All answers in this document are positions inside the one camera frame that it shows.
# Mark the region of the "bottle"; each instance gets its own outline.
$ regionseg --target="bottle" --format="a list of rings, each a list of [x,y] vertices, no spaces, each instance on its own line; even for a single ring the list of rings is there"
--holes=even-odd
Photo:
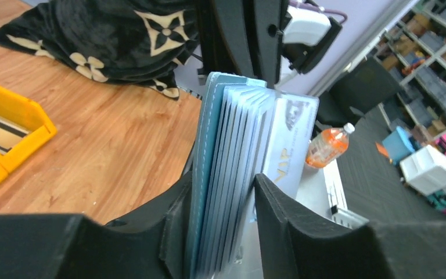
[[[343,128],[330,128],[322,131],[310,143],[305,162],[318,169],[327,166],[348,149],[349,136],[354,131],[355,126],[351,123],[347,123]]]

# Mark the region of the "white bottle cap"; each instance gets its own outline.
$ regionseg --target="white bottle cap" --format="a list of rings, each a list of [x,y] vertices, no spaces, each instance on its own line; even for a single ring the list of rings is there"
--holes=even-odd
[[[343,126],[343,129],[348,134],[352,134],[355,131],[355,126],[351,123],[346,123],[346,125]]]

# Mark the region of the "orange liquid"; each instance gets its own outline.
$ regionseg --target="orange liquid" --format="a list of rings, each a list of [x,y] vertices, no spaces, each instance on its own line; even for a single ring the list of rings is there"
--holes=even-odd
[[[305,161],[309,166],[321,169],[343,154],[348,146],[348,135],[343,129],[327,129],[312,141]]]

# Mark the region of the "wood grain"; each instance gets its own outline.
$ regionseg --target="wood grain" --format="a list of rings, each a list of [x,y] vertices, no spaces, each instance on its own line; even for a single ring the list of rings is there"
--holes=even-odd
[[[0,26],[29,6],[0,0]],[[44,108],[57,136],[0,185],[0,213],[83,212],[105,223],[179,179],[200,101],[89,81],[46,57],[0,47],[0,85]]]

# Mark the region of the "black blanket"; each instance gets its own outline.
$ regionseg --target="black blanket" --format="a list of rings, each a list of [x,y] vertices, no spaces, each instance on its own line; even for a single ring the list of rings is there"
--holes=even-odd
[[[56,59],[101,83],[178,99],[173,70],[197,47],[191,0],[51,0],[0,28],[0,45]]]

